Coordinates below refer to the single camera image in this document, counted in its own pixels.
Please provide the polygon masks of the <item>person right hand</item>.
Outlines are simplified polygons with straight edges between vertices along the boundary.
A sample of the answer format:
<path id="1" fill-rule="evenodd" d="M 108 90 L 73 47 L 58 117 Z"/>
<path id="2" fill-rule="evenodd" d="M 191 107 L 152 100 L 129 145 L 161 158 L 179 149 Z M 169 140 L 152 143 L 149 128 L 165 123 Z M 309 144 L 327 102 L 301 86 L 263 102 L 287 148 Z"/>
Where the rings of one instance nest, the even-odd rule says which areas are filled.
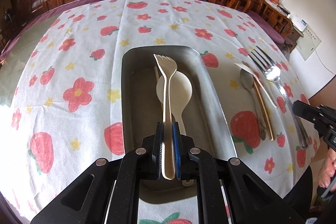
<path id="1" fill-rule="evenodd" d="M 335 151 L 329 148 L 328 154 L 318 173 L 318 185 L 322 188 L 329 187 L 330 180 L 335 174 L 335 158 Z"/>

